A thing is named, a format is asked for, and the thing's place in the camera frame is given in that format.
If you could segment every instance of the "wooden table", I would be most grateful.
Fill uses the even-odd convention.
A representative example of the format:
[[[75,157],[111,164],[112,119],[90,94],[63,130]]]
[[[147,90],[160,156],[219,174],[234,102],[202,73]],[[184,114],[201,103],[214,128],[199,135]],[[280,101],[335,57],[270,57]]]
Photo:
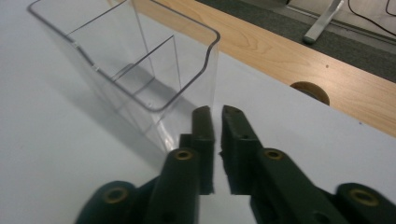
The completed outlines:
[[[396,136],[396,84],[199,2],[159,2],[219,31],[224,53],[286,85],[315,83],[330,106]]]

